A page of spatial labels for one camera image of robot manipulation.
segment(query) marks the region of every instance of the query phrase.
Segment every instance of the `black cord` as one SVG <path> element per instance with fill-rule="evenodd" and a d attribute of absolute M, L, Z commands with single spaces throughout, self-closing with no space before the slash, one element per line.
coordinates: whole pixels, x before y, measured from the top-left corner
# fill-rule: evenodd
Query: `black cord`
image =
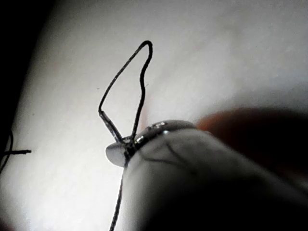
<path fill-rule="evenodd" d="M 150 41 L 144 41 L 136 49 L 136 51 L 133 53 L 133 55 L 127 60 L 127 62 L 124 64 L 124 66 L 116 74 L 116 76 L 112 79 L 111 83 L 109 84 L 109 86 L 107 87 L 107 90 L 105 91 L 105 93 L 103 95 L 103 98 L 102 98 L 102 100 L 100 102 L 100 105 L 99 105 L 99 108 L 98 108 L 98 112 L 99 112 L 100 117 L 102 118 L 103 122 L 106 124 L 107 128 L 109 129 L 109 131 L 113 135 L 113 137 L 114 137 L 116 142 L 123 142 L 123 138 L 120 135 L 120 133 L 118 132 L 118 130 L 116 129 L 115 125 L 108 118 L 106 113 L 102 110 L 102 105 L 103 105 L 103 102 L 105 101 L 105 99 L 107 97 L 107 94 L 109 93 L 111 87 L 113 86 L 113 84 L 115 83 L 117 78 L 125 70 L 125 68 L 128 66 L 128 64 L 133 60 L 133 58 L 135 58 L 135 56 L 139 53 L 139 51 L 141 51 L 141 49 L 143 47 L 145 47 L 146 45 L 149 46 L 149 56 L 148 56 L 145 64 L 143 65 L 143 68 L 142 68 L 141 73 L 140 73 L 141 99 L 140 99 L 139 107 L 138 107 L 138 110 L 137 110 L 137 113 L 136 113 L 135 123 L 134 123 L 134 127 L 133 127 L 133 130 L 132 130 L 131 139 L 133 139 L 136 136 L 136 131 L 137 131 L 138 123 L 139 123 L 139 118 L 140 118 L 141 110 L 142 110 L 142 107 L 143 107 L 143 104 L 144 104 L 144 99 L 145 99 L 144 74 L 145 74 L 145 71 L 146 71 L 150 61 L 151 61 L 152 54 L 153 54 L 153 45 L 152 45 L 152 43 Z"/>
<path fill-rule="evenodd" d="M 117 78 L 120 76 L 120 74 L 124 71 L 124 69 L 128 66 L 128 64 L 133 60 L 133 58 L 135 58 L 135 56 L 139 53 L 139 51 L 145 47 L 146 45 L 149 46 L 149 55 L 147 60 L 145 61 L 143 68 L 141 70 L 140 73 L 140 87 L 141 87 L 141 99 L 139 102 L 139 106 L 136 112 L 136 117 L 135 117 L 135 122 L 134 122 L 134 126 L 133 126 L 133 130 L 130 136 L 130 140 L 129 143 L 126 143 L 125 146 L 125 166 L 124 166 L 124 171 L 127 167 L 128 161 L 130 160 L 130 158 L 132 157 L 132 152 L 134 150 L 134 139 L 136 136 L 136 132 L 137 132 L 137 128 L 138 128 L 138 123 L 139 123 L 139 119 L 140 119 L 140 114 L 141 114 L 141 110 L 144 104 L 144 99 L 145 99 L 145 86 L 144 86 L 144 74 L 146 69 L 148 68 L 148 65 L 151 61 L 152 58 L 152 54 L 153 54 L 153 45 L 150 41 L 144 41 L 138 48 L 137 50 L 133 53 L 133 55 L 128 59 L 128 61 L 124 64 L 124 66 L 120 69 L 120 71 L 116 74 L 116 76 L 112 79 L 111 83 L 109 84 L 109 86 L 107 87 L 106 92 L 103 95 L 103 98 L 100 102 L 99 108 L 98 108 L 98 112 L 100 117 L 102 118 L 103 122 L 106 124 L 107 128 L 109 129 L 109 131 L 111 132 L 111 134 L 113 135 L 114 139 L 116 142 L 124 142 L 122 136 L 120 135 L 120 133 L 118 132 L 118 130 L 116 129 L 115 125 L 113 124 L 113 122 L 108 118 L 108 116 L 106 115 L 106 113 L 102 110 L 102 105 L 103 102 L 105 101 L 107 94 L 109 92 L 109 90 L 111 89 L 111 87 L 113 86 L 113 84 L 115 83 L 115 81 L 117 80 Z M 119 195 L 118 195 L 118 199 L 116 202 L 116 206 L 115 206 L 115 213 L 111 222 L 111 226 L 109 231 L 113 231 L 115 229 L 115 225 L 119 216 L 119 212 L 120 212 L 120 205 L 121 205 L 121 200 L 122 200 L 122 187 L 123 187 L 123 175 L 122 175 L 122 179 L 121 179 L 121 185 L 120 185 L 120 190 L 119 190 Z"/>
<path fill-rule="evenodd" d="M 0 168 L 0 175 L 4 169 L 4 167 L 6 166 L 6 164 L 8 163 L 8 160 L 10 158 L 11 155 L 19 155 L 19 154 L 27 154 L 27 153 L 31 153 L 31 150 L 18 150 L 18 151 L 12 151 L 13 149 L 13 143 L 14 143 L 14 136 L 13 136 L 13 133 L 12 131 L 10 131 L 10 140 L 11 140 L 11 143 L 10 143 L 10 148 L 8 151 L 4 152 L 2 157 L 1 157 L 1 161 L 2 162 L 2 159 L 3 157 L 6 155 L 6 158 L 4 160 L 4 163 L 3 165 L 1 166 Z"/>
<path fill-rule="evenodd" d="M 0 175 L 1 175 L 1 173 L 2 173 L 2 171 L 3 171 L 3 169 L 4 169 L 4 167 L 5 167 L 6 164 L 8 163 L 8 160 L 9 160 L 10 155 L 11 155 L 10 152 L 11 152 L 12 149 L 13 149 L 14 137 L 13 137 L 12 131 L 10 131 L 10 140 L 11 140 L 11 143 L 10 143 L 9 153 L 6 155 L 5 161 L 4 161 L 3 165 L 2 165 L 1 168 L 0 168 Z"/>

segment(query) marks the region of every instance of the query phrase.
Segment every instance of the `black wire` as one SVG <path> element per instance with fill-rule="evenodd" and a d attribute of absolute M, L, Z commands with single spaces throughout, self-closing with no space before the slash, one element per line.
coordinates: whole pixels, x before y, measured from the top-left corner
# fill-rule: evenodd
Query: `black wire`
<path fill-rule="evenodd" d="M 11 155 L 11 151 L 12 151 L 12 149 L 13 149 L 14 138 L 13 138 L 13 133 L 12 133 L 12 131 L 10 131 L 10 140 L 11 140 L 11 143 L 10 143 L 9 153 L 6 155 L 6 158 L 5 158 L 5 160 L 4 160 L 4 163 L 3 163 L 3 165 L 2 165 L 1 168 L 0 168 L 0 175 L 1 175 L 1 173 L 2 173 L 2 171 L 3 171 L 3 169 L 4 169 L 4 167 L 5 167 L 6 164 L 8 163 L 8 160 L 9 160 L 10 155 Z"/>
<path fill-rule="evenodd" d="M 118 130 L 116 129 L 116 127 L 114 126 L 112 121 L 108 118 L 106 113 L 102 110 L 102 105 L 103 105 L 103 102 L 105 101 L 105 99 L 107 97 L 107 94 L 109 93 L 111 87 L 113 86 L 113 84 L 115 83 L 117 78 L 125 70 L 125 68 L 128 66 L 128 64 L 133 60 L 133 58 L 135 58 L 135 56 L 139 53 L 139 51 L 143 47 L 145 47 L 146 45 L 149 46 L 149 56 L 148 56 L 145 64 L 143 65 L 143 68 L 142 68 L 141 73 L 140 73 L 141 99 L 140 99 L 139 107 L 138 107 L 138 110 L 137 110 L 137 113 L 136 113 L 135 123 L 134 123 L 134 127 L 133 127 L 133 130 L 132 130 L 131 138 L 134 138 L 136 136 L 136 131 L 137 131 L 138 123 L 139 123 L 139 118 L 140 118 L 141 110 L 142 110 L 142 107 L 143 107 L 143 104 L 144 104 L 144 99 L 145 99 L 144 74 L 145 74 L 145 71 L 146 71 L 149 63 L 150 63 L 150 60 L 151 60 L 152 54 L 153 54 L 153 45 L 152 45 L 152 43 L 150 41 L 144 41 L 136 49 L 136 51 L 133 53 L 133 55 L 127 60 L 127 62 L 124 64 L 124 66 L 116 74 L 116 76 L 112 79 L 111 83 L 109 84 L 109 86 L 107 87 L 107 90 L 105 91 L 105 93 L 103 95 L 103 98 L 102 98 L 102 100 L 100 102 L 100 105 L 99 105 L 99 108 L 98 108 L 98 112 L 99 112 L 100 117 L 102 118 L 102 120 L 106 124 L 107 128 L 109 129 L 109 131 L 113 135 L 113 137 L 114 137 L 116 142 L 122 142 L 123 138 L 121 137 L 120 133 L 118 132 Z"/>
<path fill-rule="evenodd" d="M 120 71 L 116 74 L 116 76 L 112 79 L 112 81 L 109 84 L 106 92 L 103 95 L 103 98 L 102 98 L 100 105 L 99 105 L 99 108 L 98 108 L 100 117 L 102 118 L 102 120 L 106 124 L 107 128 L 109 129 L 109 131 L 113 135 L 115 141 L 116 142 L 123 142 L 123 138 L 121 137 L 120 133 L 116 129 L 115 125 L 107 117 L 106 113 L 102 110 L 102 105 L 103 105 L 104 100 L 106 99 L 106 96 L 107 96 L 109 90 L 111 89 L 111 87 L 113 86 L 113 84 L 115 83 L 117 78 L 124 71 L 124 69 L 128 66 L 128 64 L 133 60 L 133 58 L 135 58 L 135 56 L 139 53 L 139 51 L 143 47 L 145 47 L 146 45 L 149 46 L 149 55 L 148 55 L 146 62 L 143 65 L 143 68 L 142 68 L 141 73 L 140 73 L 141 98 L 140 98 L 139 106 L 138 106 L 138 109 L 137 109 L 137 112 L 136 112 L 135 122 L 134 122 L 134 126 L 133 126 L 132 133 L 131 133 L 131 136 L 130 136 L 130 141 L 129 141 L 129 143 L 126 144 L 126 147 L 125 147 L 126 150 L 125 150 L 125 153 L 124 153 L 124 156 L 125 156 L 124 170 L 126 169 L 128 161 L 132 156 L 131 152 L 132 152 L 132 150 L 134 150 L 134 143 L 133 142 L 134 142 L 134 139 L 135 139 L 135 136 L 136 136 L 138 123 L 139 123 L 139 119 L 140 119 L 140 114 L 141 114 L 141 110 L 142 110 L 144 100 L 145 100 L 144 74 L 145 74 L 146 69 L 148 68 L 148 65 L 151 61 L 152 54 L 153 54 L 153 45 L 150 41 L 144 41 L 137 48 L 137 50 L 133 53 L 133 55 L 128 59 L 128 61 L 124 64 L 124 66 L 120 69 Z M 116 222 L 117 222 L 117 219 L 118 219 L 118 216 L 119 216 L 120 205 L 121 205 L 121 200 L 122 200 L 122 187 L 123 187 L 123 175 L 122 175 L 122 179 L 121 179 L 121 185 L 120 185 L 118 199 L 117 199 L 116 206 L 115 206 L 115 213 L 114 213 L 109 231 L 114 231 L 115 225 L 116 225 Z"/>

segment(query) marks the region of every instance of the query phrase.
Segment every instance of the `white wall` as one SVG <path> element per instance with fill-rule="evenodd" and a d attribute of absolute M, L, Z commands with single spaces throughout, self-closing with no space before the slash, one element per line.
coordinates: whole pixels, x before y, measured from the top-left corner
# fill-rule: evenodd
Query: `white wall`
<path fill-rule="evenodd" d="M 308 112 L 308 1 L 62 1 L 38 41 L 0 181 L 2 209 L 17 231 L 106 230 L 122 169 L 105 157 L 113 139 L 97 108 L 140 43 L 154 56 L 141 125 L 196 122 L 239 106 Z M 104 109 L 132 129 L 144 49 Z"/>

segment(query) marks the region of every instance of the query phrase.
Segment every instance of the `wire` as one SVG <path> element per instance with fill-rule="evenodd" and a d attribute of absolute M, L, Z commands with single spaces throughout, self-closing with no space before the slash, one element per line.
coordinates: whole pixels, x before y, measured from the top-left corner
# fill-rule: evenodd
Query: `wire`
<path fill-rule="evenodd" d="M 4 169 L 4 167 L 5 167 L 6 164 L 8 163 L 8 160 L 9 160 L 10 155 L 11 155 L 10 152 L 11 152 L 12 149 L 13 149 L 14 137 L 13 137 L 12 131 L 10 131 L 10 140 L 11 140 L 11 143 L 10 143 L 9 153 L 6 155 L 6 158 L 5 158 L 5 160 L 4 160 L 4 163 L 3 163 L 3 165 L 2 165 L 1 168 L 0 168 L 0 175 L 1 175 L 1 173 L 2 173 L 2 171 L 3 171 L 3 169 Z"/>
<path fill-rule="evenodd" d="M 109 131 L 113 135 L 113 137 L 114 137 L 116 142 L 123 142 L 123 138 L 120 135 L 120 133 L 118 132 L 118 130 L 116 129 L 116 127 L 113 124 L 113 122 L 108 118 L 106 113 L 102 110 L 102 105 L 103 105 L 103 102 L 105 101 L 105 99 L 107 97 L 107 94 L 109 93 L 111 87 L 113 86 L 113 84 L 115 83 L 117 78 L 125 70 L 125 68 L 128 66 L 128 64 L 133 60 L 133 58 L 135 58 L 135 56 L 139 53 L 139 51 L 141 51 L 141 49 L 143 47 L 145 47 L 146 45 L 149 46 L 149 56 L 148 56 L 145 64 L 143 65 L 143 68 L 142 68 L 141 73 L 140 73 L 141 99 L 140 99 L 139 107 L 138 107 L 138 110 L 137 110 L 137 113 L 136 113 L 135 123 L 134 123 L 134 127 L 133 127 L 133 130 L 132 130 L 131 139 L 133 139 L 136 136 L 136 131 L 137 131 L 138 123 L 139 123 L 139 118 L 140 118 L 141 110 L 142 110 L 142 107 L 143 107 L 143 104 L 144 104 L 144 99 L 145 99 L 144 74 L 145 74 L 145 71 L 146 71 L 150 61 L 151 61 L 152 54 L 153 54 L 153 45 L 152 45 L 152 43 L 150 41 L 144 41 L 136 49 L 136 51 L 133 53 L 133 55 L 127 60 L 127 62 L 124 64 L 124 66 L 116 74 L 116 76 L 112 79 L 111 83 L 109 84 L 109 86 L 107 87 L 107 89 L 106 89 L 106 91 L 105 91 L 105 93 L 103 95 L 103 98 L 102 98 L 102 100 L 100 102 L 100 105 L 99 105 L 99 108 L 98 108 L 98 112 L 99 112 L 100 117 L 102 118 L 103 122 L 106 124 L 107 128 L 109 129 Z"/>
<path fill-rule="evenodd" d="M 124 64 L 124 66 L 116 74 L 116 76 L 112 79 L 111 83 L 109 84 L 109 86 L 107 87 L 107 90 L 105 91 L 105 93 L 103 95 L 103 98 L 102 98 L 100 105 L 99 105 L 99 108 L 98 108 L 98 112 L 99 112 L 100 117 L 102 118 L 103 122 L 106 124 L 110 133 L 114 137 L 115 141 L 124 143 L 124 140 L 123 140 L 121 134 L 119 133 L 119 131 L 117 130 L 117 128 L 115 127 L 113 122 L 108 118 L 106 113 L 102 110 L 102 105 L 103 105 L 103 102 L 105 101 L 105 99 L 107 97 L 109 90 L 111 89 L 111 87 L 113 86 L 113 84 L 115 83 L 117 78 L 125 70 L 125 68 L 128 66 L 128 64 L 133 60 L 133 58 L 135 58 L 135 56 L 139 53 L 139 51 L 143 47 L 145 47 L 146 45 L 149 47 L 149 55 L 148 55 L 148 58 L 143 65 L 143 68 L 142 68 L 141 73 L 140 73 L 141 98 L 140 98 L 139 106 L 138 106 L 138 109 L 137 109 L 137 112 L 136 112 L 135 122 L 134 122 L 134 126 L 133 126 L 132 133 L 131 133 L 131 136 L 130 136 L 130 140 L 129 140 L 128 143 L 125 143 L 126 145 L 125 145 L 125 152 L 124 152 L 124 156 L 125 156 L 124 170 L 127 167 L 129 159 L 132 157 L 132 151 L 134 150 L 134 143 L 133 142 L 134 142 L 134 139 L 135 139 L 135 136 L 136 136 L 138 123 L 139 123 L 139 119 L 140 119 L 140 114 L 141 114 L 141 110 L 142 110 L 142 107 L 143 107 L 143 104 L 144 104 L 144 99 L 145 99 L 144 75 L 145 75 L 145 71 L 148 68 L 148 65 L 149 65 L 149 63 L 152 59 L 152 55 L 153 55 L 153 45 L 150 41 L 144 41 L 136 49 L 136 51 L 133 53 L 133 55 L 127 60 L 127 62 Z M 122 201 L 122 187 L 123 187 L 123 175 L 122 175 L 122 179 L 121 179 L 121 185 L 120 185 L 120 190 L 119 190 L 119 194 L 118 194 L 118 199 L 117 199 L 116 206 L 115 206 L 116 209 L 115 209 L 115 213 L 114 213 L 109 231 L 114 231 L 115 225 L 116 225 L 116 222 L 117 222 L 117 219 L 118 219 L 118 216 L 119 216 L 120 205 L 121 205 L 121 201 Z"/>

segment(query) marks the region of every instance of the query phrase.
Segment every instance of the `skin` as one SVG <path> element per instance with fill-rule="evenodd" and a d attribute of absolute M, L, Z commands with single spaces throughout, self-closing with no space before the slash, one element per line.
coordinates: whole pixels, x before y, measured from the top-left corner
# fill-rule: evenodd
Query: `skin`
<path fill-rule="evenodd" d="M 308 115 L 239 108 L 206 116 L 197 127 L 283 177 L 308 180 Z"/>

